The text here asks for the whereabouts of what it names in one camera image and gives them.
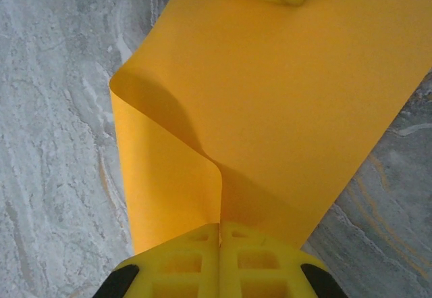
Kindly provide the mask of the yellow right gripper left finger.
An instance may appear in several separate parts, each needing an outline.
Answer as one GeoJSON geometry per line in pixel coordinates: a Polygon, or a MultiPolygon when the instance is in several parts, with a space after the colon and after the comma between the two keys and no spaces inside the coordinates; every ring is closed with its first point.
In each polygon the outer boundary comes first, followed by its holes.
{"type": "Polygon", "coordinates": [[[95,297],[218,297],[219,225],[205,224],[116,266],[95,297]]]}

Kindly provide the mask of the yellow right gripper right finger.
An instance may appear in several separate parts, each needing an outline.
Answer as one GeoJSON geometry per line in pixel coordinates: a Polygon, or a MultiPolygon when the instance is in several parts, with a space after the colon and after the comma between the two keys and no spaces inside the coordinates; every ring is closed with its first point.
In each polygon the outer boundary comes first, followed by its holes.
{"type": "Polygon", "coordinates": [[[313,255],[234,222],[222,222],[220,297],[344,297],[313,255]]]}

